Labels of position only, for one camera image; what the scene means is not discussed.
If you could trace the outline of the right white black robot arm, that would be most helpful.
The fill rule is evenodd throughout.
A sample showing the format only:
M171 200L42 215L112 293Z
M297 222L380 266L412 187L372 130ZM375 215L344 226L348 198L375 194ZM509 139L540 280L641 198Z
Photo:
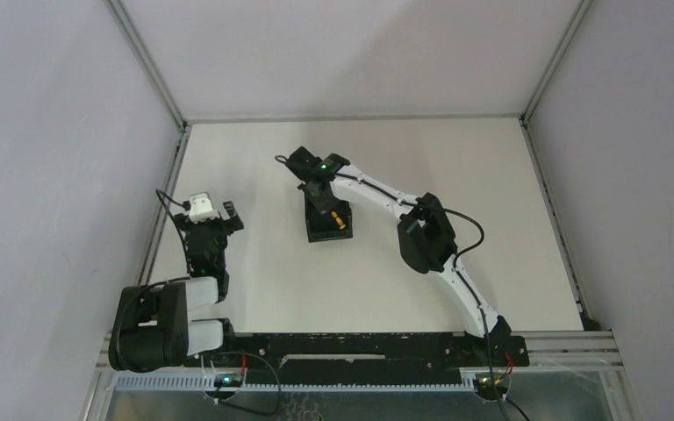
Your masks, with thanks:
M275 159L299 181L309 242L352 238L355 204L386 212L396 224L402 261L421 275L436 275L455 299L464 332L474 338L471 345L476 360L493 365L506 355L512 329L463 266L461 257L470 248L456 244L449 219L456 216L477 228L479 239L472 248L485 239L484 228L476 220L444 207L430 192L416 196L394 189L337 153L320 158L301 146L289 156L277 155Z

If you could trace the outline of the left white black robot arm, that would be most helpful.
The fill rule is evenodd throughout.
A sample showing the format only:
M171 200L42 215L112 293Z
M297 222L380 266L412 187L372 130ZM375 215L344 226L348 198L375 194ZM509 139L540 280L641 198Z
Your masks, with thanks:
M223 210L224 217L217 210L173 216L187 275L122 290L108 349L113 369L149 373L181 366L200 352L220 366L237 359L240 344L225 333L224 321L193 322L189 316L228 294L228 238L244 224L233 202L224 202Z

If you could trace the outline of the black yellow screwdriver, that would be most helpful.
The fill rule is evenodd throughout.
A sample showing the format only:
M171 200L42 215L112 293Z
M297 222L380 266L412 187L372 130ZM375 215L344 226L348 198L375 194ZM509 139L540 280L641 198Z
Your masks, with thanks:
M335 223L339 226L340 230L344 230L347 226L343 219L340 217L340 215L336 211L331 211L330 212L332 218L334 219Z

